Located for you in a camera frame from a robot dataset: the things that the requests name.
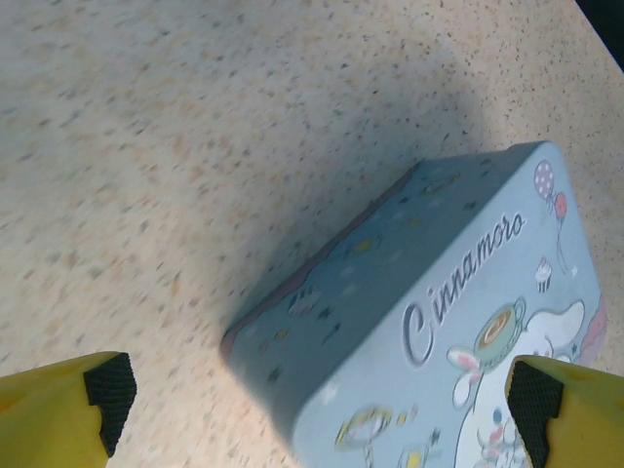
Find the yellow plastic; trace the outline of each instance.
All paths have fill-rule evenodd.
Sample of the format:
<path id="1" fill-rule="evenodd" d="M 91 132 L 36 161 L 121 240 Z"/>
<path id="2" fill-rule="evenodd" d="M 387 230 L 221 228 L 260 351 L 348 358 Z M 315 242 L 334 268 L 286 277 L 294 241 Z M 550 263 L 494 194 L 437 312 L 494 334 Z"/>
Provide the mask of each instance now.
<path id="1" fill-rule="evenodd" d="M 550 451 L 546 468 L 624 464 L 624 377 L 555 359 L 519 356 L 507 377 L 507 396 L 518 362 L 547 373 L 564 385 L 559 416 L 547 426 Z"/>
<path id="2" fill-rule="evenodd" d="M 101 413 L 83 373 L 117 352 L 96 353 L 0 378 L 0 466 L 103 468 Z"/>

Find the speckled surface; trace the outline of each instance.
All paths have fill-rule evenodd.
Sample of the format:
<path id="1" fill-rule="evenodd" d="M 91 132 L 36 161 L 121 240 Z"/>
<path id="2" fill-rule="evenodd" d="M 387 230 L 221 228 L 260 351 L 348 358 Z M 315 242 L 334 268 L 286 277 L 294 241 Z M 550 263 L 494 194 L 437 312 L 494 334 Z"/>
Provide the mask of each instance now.
<path id="1" fill-rule="evenodd" d="M 624 373 L 624 77 L 571 0 L 26 0 L 0 18 L 0 373 L 103 349 L 116 467 L 293 467 L 224 328 L 417 158 L 565 151 Z"/>

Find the balloon illustration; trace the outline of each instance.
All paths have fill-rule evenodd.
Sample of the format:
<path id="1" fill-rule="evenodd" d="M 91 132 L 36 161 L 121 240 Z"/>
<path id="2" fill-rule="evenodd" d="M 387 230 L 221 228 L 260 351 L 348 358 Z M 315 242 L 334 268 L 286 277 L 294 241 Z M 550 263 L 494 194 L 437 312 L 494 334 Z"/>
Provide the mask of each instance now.
<path id="1" fill-rule="evenodd" d="M 566 195 L 564 192 L 555 192 L 553 167 L 548 161 L 542 161 L 537 165 L 533 182 L 535 183 L 537 195 L 548 204 L 548 212 L 552 213 L 553 210 L 555 211 L 555 218 L 557 219 L 557 261 L 564 273 L 567 273 L 566 259 L 564 258 L 561 242 L 562 227 L 564 227 L 567 214 Z"/>

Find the cupcake illustration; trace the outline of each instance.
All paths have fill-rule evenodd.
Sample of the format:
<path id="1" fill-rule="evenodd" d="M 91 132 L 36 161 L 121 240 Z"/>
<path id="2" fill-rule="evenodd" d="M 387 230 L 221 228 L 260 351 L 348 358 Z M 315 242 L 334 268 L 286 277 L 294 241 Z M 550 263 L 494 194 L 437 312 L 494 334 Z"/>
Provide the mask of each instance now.
<path id="1" fill-rule="evenodd" d="M 542 256 L 537 271 L 535 272 L 535 281 L 537 282 L 537 290 L 540 293 L 546 293 L 550 288 L 550 277 L 553 274 L 553 267 L 546 257 Z"/>

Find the white puppy character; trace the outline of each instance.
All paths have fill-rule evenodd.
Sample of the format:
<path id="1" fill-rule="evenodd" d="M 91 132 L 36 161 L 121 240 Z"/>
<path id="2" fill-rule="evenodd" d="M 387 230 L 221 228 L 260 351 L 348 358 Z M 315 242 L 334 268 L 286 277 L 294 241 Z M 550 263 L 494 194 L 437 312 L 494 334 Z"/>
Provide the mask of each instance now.
<path id="1" fill-rule="evenodd" d="M 479 333 L 474 349 L 452 347 L 448 359 L 465 373 L 453 391 L 453 403 L 462 408 L 470 389 L 478 384 L 473 406 L 459 433 L 455 468 L 525 468 L 526 454 L 505 399 L 505 380 L 513 359 L 534 354 L 570 362 L 556 350 L 569 345 L 585 315 L 582 301 L 565 312 L 541 310 L 523 328 L 526 304 L 501 307 Z"/>

